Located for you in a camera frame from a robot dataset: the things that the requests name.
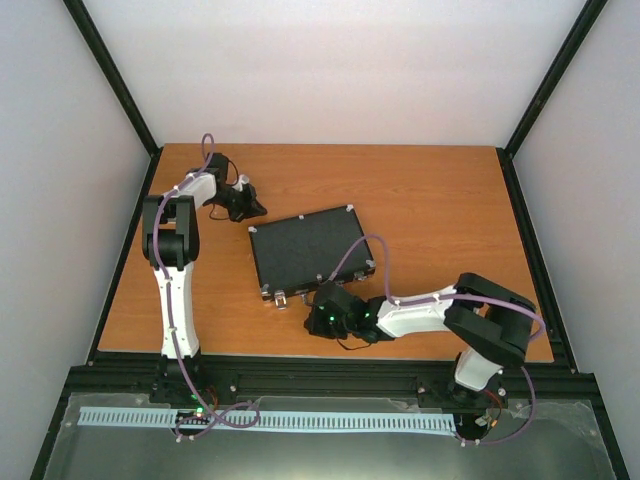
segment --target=black cable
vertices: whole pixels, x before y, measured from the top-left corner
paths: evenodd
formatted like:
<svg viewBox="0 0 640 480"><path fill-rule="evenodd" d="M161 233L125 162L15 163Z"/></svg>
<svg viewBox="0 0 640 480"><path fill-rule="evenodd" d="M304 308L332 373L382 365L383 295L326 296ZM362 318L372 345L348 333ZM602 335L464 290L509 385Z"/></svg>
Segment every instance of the black cable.
<svg viewBox="0 0 640 480"><path fill-rule="evenodd" d="M226 217L226 218L213 217L212 215L213 215L213 211L214 211L215 209L216 209L216 205L215 205L215 204L213 204L213 205L211 206L211 211L209 212L209 218L210 218L211 220L229 220L229 217Z"/></svg>
<svg viewBox="0 0 640 480"><path fill-rule="evenodd" d="M347 347L344 343L342 343L340 341L339 338L336 338L336 341L338 342L338 345L340 345L342 348L344 348L345 350L362 350L363 348L369 348L371 345L373 345L373 343L367 343L366 345L362 345L360 347Z"/></svg>
<svg viewBox="0 0 640 480"><path fill-rule="evenodd" d="M350 330L349 327L347 327L347 321L344 319L344 317L342 317L342 324L344 325L344 328L347 330L347 332L351 333L353 335L354 331ZM340 345L342 348L344 348L345 350L349 350L349 351L353 351L353 350L362 350L363 348L368 348L371 345L373 345L373 343L367 343L366 345L362 345L360 347L347 347L344 343L342 343L340 341L340 339L338 338L338 332L336 331L336 326L333 323L330 323L331 325L331 329L333 330L333 334L336 336L336 341L338 342L338 345Z"/></svg>

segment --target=orange wooden surface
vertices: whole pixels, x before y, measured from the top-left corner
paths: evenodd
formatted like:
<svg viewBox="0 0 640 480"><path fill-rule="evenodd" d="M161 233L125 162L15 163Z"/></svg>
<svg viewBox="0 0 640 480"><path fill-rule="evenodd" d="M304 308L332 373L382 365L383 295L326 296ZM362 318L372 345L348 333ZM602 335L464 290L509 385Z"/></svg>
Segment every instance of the orange wooden surface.
<svg viewBox="0 0 640 480"><path fill-rule="evenodd" d="M348 352L313 337L299 298L278 311L259 292L247 227L353 204L365 232L389 243L394 295L430 292L462 272L483 275L535 299L520 237L491 147L356 145L218 145L251 178L266 217L240 224L198 211L200 257L193 273L193 312L203 353L451 360L465 345L452 333L424 333ZM202 162L197 144L165 146L151 193L162 193ZM226 216L223 210L219 216ZM377 273L347 289L383 293L382 249L369 242ZM347 344L360 345L356 339ZM141 250L129 253L100 341L103 351L157 352L162 317L157 284ZM546 337L529 361L553 360Z"/></svg>

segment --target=black case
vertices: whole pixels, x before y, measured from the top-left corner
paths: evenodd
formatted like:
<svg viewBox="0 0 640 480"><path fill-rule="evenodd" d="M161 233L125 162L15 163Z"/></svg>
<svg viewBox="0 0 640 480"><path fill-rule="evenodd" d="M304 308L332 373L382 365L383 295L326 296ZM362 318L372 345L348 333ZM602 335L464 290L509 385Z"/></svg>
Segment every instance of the black case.
<svg viewBox="0 0 640 480"><path fill-rule="evenodd" d="M275 300L284 308L285 297L315 291L363 235L353 205L249 227L262 299ZM375 266L364 241L335 280L364 279L375 272Z"/></svg>

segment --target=white robotic arm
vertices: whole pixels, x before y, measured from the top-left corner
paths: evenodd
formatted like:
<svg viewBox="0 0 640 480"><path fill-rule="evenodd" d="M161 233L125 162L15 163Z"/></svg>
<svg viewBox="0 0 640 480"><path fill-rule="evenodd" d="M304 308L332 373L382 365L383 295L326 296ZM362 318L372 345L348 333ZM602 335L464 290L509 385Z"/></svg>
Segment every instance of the white robotic arm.
<svg viewBox="0 0 640 480"><path fill-rule="evenodd" d="M143 252L154 267L154 275L160 290L162 309L163 343L162 355L168 359L177 358L171 338L169 311L167 305L167 285L171 289L171 313L178 339L181 358L194 357L200 350L200 344L193 325L193 302L191 299L191 277L194 262L199 253L198 226L195 212L204 205L217 204L225 207L232 221L241 221L257 215L266 214L266 210L256 199L255 189L249 183L249 177L238 175L235 183L227 185L228 158L214 154L211 168L195 176L187 186L181 189L167 203L163 212L163 223L171 229L158 231L160 256L169 273L171 282L167 283L165 274L158 268L152 248L153 220L162 196L149 196L143 204Z"/></svg>
<svg viewBox="0 0 640 480"><path fill-rule="evenodd" d="M346 338L352 334L366 342L393 340L420 332L452 331L469 347L456 362L454 380L473 391L487 387L503 367L524 363L532 320L513 310L491 307L478 314L481 304L451 298L475 293L517 303L534 311L527 299L478 275L465 273L456 285L393 302L376 297L365 302L340 285L326 282L313 301L305 328L312 335Z"/></svg>
<svg viewBox="0 0 640 480"><path fill-rule="evenodd" d="M377 327L392 338L411 333L450 331L444 324L445 311L453 305L453 300L441 300L409 306L406 303L419 302L438 296L457 293L453 285L437 292L413 297L397 298L398 304L385 300L378 311ZM454 379L457 384L470 390L480 391L487 386L491 377L503 368L467 348L458 359Z"/></svg>

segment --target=metal sheet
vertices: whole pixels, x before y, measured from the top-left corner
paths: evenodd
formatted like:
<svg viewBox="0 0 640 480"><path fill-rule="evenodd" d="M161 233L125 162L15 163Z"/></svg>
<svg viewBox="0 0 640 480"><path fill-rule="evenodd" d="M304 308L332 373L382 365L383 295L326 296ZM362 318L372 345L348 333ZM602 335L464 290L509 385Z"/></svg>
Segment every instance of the metal sheet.
<svg viewBox="0 0 640 480"><path fill-rule="evenodd" d="M46 478L614 478L586 402L541 402L526 434L500 446L465 448L450 437L393 433L216 431L177 444L169 429L78 427L79 403L67 412ZM512 404L488 438L522 424L526 402Z"/></svg>

